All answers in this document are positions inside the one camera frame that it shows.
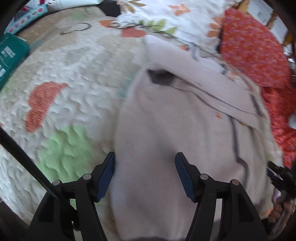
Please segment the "person's right hand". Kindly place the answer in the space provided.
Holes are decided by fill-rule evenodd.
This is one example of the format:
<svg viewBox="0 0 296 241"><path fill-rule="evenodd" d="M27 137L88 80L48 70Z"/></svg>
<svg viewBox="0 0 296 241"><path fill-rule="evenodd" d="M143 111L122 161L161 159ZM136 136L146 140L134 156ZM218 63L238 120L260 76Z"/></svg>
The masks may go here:
<svg viewBox="0 0 296 241"><path fill-rule="evenodd" d="M281 214L283 211L286 211L284 217L282 218L282 224L286 224L289 220L291 214L293 213L294 205L292 201L280 203L277 201L277 203L274 205L273 210L268 216L268 221L270 223L275 223L278 219L280 219Z"/></svg>

